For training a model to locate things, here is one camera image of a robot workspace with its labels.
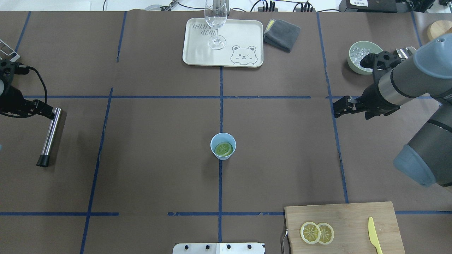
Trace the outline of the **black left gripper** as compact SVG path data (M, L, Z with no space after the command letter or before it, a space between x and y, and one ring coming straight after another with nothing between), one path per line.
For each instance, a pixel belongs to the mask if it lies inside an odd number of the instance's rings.
M0 111L10 117L26 117L29 114L30 117L40 115L50 120L55 117L50 105L38 99L26 100L22 92L11 85L4 85L3 87L0 97Z

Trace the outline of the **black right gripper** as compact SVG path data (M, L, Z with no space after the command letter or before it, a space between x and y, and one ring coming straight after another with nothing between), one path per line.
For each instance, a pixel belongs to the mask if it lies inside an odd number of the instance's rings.
M400 106L386 101L381 95L378 86L372 84L358 98L344 96L337 100L333 103L333 109L335 119L345 114L365 112L365 119L369 120L380 115L388 116L399 110Z

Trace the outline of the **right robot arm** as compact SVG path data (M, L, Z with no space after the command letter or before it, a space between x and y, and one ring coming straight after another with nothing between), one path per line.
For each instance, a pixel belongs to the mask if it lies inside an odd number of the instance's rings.
M372 70L373 83L358 97L333 103L333 116L364 113L369 120L389 116L407 105L425 123L393 160L417 184L451 191L451 34L443 34L401 58L380 50L360 65Z

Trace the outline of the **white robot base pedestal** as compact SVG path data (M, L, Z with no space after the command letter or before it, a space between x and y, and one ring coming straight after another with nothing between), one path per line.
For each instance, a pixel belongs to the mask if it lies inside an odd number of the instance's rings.
M258 242L238 243L180 243L173 254L265 254L265 244Z

